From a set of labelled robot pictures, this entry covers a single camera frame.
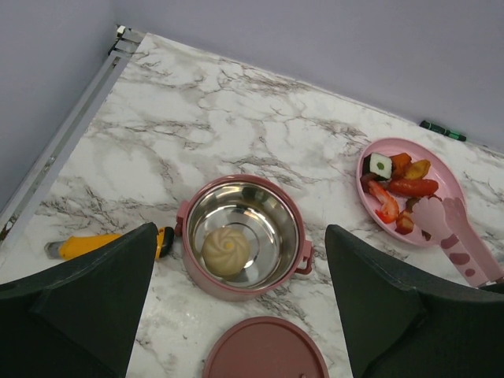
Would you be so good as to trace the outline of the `orange carrot piece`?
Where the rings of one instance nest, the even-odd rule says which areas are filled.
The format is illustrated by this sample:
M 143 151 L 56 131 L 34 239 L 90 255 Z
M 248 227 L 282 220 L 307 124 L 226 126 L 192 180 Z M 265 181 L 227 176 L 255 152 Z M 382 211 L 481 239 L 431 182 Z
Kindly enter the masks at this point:
M 407 153 L 400 153 L 391 156 L 393 179 L 404 177 L 405 171 L 411 165 L 412 158 Z

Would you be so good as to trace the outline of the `white steamed bun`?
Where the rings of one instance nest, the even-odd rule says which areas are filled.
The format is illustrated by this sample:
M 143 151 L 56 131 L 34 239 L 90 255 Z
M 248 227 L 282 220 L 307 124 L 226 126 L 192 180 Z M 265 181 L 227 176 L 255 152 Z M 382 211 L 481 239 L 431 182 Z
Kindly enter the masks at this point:
M 238 275 L 248 262 L 250 243 L 239 230 L 221 227 L 210 232 L 202 244 L 206 268 L 215 276 Z

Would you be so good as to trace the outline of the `aluminium table edge rail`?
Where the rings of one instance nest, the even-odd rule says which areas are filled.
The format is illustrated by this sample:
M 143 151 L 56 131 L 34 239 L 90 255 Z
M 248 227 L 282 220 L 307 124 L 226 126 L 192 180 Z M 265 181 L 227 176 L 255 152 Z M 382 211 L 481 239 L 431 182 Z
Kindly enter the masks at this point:
M 28 226 L 59 172 L 145 38 L 121 25 L 108 57 L 73 106 L 1 213 L 1 248 L 9 249 Z

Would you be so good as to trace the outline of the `dark brown food piece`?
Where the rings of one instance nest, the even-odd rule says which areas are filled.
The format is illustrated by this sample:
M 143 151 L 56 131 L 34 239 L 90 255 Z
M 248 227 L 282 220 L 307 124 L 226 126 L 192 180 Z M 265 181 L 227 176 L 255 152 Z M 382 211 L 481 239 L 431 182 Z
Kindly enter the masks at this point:
M 413 207 L 421 200 L 421 198 L 409 198 L 406 201 L 406 210 L 410 213 L 413 212 Z

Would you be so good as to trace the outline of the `red sausage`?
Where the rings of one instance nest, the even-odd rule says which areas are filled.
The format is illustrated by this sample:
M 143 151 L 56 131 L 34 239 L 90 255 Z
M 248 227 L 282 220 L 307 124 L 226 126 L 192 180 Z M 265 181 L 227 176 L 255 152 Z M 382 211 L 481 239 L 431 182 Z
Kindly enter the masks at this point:
M 387 189 L 403 197 L 424 197 L 435 194 L 439 189 L 439 184 L 435 180 L 396 179 L 388 184 Z

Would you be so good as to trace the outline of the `pink food tongs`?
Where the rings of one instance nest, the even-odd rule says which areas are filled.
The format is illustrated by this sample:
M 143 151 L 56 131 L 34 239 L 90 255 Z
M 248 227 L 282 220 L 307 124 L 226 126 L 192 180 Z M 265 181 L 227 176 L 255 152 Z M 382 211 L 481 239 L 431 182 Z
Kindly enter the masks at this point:
M 503 280 L 503 267 L 469 223 L 460 198 L 422 198 L 413 205 L 412 219 L 440 246 L 470 286 Z

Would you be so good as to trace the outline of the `yellow brown food piece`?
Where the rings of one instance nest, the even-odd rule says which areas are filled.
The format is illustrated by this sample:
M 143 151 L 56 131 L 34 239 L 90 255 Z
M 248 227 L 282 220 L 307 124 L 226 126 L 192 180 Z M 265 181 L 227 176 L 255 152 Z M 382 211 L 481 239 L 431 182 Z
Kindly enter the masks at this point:
M 425 178 L 431 167 L 431 162 L 427 159 L 416 161 L 410 164 L 403 174 L 407 180 L 421 180 Z

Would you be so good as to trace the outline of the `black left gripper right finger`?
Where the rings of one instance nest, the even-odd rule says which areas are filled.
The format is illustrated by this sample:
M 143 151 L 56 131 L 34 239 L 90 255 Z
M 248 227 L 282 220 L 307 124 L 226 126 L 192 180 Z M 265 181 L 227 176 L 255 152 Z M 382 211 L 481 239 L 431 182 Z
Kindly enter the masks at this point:
M 434 276 L 338 225 L 325 232 L 355 377 L 501 377 L 503 285 Z

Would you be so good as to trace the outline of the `green black screwdriver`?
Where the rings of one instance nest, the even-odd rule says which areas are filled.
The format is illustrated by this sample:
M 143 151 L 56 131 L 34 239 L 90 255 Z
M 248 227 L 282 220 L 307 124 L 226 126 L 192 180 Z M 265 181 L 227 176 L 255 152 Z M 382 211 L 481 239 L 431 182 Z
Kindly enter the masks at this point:
M 467 137 L 459 132 L 454 132 L 448 128 L 445 128 L 443 126 L 433 124 L 432 122 L 423 120 L 422 122 L 419 123 L 419 126 L 423 129 L 429 130 L 431 132 L 435 132 L 440 135 L 444 135 L 450 139 L 457 140 L 460 142 L 466 142 Z

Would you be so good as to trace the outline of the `red white shrimp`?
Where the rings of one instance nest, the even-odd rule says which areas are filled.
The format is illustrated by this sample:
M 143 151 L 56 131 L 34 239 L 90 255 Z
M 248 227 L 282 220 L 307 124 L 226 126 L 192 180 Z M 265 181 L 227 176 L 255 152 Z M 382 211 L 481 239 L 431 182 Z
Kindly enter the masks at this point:
M 399 205 L 397 201 L 376 181 L 370 180 L 368 183 L 369 193 L 381 204 L 375 214 L 385 223 L 395 222 L 399 215 Z

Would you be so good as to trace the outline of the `red braised meat piece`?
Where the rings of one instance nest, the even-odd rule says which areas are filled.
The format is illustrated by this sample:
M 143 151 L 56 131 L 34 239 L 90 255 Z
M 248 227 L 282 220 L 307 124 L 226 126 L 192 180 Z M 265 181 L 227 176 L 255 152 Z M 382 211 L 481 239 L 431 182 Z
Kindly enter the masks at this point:
M 395 221 L 395 231 L 400 235 L 408 235 L 414 230 L 414 222 L 411 218 L 412 213 L 404 209 Z

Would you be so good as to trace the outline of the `pink steel lunch pot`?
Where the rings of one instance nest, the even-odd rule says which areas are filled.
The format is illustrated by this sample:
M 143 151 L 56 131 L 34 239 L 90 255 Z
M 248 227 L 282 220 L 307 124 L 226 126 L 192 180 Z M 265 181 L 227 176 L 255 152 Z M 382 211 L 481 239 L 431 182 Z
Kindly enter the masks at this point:
M 231 279 L 212 274 L 201 249 L 218 228 L 234 228 L 250 244 L 250 257 Z M 252 175 L 231 175 L 201 188 L 180 204 L 175 234 L 182 240 L 187 274 L 206 293 L 231 302 L 256 298 L 312 271 L 314 248 L 306 238 L 295 202 L 273 182 Z

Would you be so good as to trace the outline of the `yellow utility knife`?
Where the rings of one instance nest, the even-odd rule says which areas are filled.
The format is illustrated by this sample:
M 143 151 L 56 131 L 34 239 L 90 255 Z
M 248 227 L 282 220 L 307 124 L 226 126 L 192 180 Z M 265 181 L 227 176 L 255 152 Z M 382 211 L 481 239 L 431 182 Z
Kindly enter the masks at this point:
M 44 246 L 46 255 L 51 259 L 71 260 L 93 250 L 97 250 L 112 241 L 119 239 L 119 234 L 72 236 L 63 241 L 49 242 Z M 157 231 L 156 259 L 167 256 L 172 249 L 175 233 L 171 227 L 159 228 Z

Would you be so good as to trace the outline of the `dark pink round lid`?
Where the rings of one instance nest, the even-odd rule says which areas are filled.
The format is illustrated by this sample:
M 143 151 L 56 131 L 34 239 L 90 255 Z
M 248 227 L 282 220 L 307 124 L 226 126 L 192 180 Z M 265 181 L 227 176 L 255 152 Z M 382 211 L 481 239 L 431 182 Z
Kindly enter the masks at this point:
M 278 317 L 252 317 L 229 328 L 214 344 L 202 376 L 328 377 L 315 342 Z

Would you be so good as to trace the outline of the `sushi roll piece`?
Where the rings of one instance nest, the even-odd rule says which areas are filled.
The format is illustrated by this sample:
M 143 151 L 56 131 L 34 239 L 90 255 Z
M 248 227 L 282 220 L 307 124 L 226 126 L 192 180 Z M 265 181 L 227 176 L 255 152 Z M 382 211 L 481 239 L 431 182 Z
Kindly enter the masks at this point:
M 361 168 L 362 175 L 374 174 L 378 181 L 390 180 L 393 173 L 393 161 L 390 157 L 379 153 L 367 155 Z

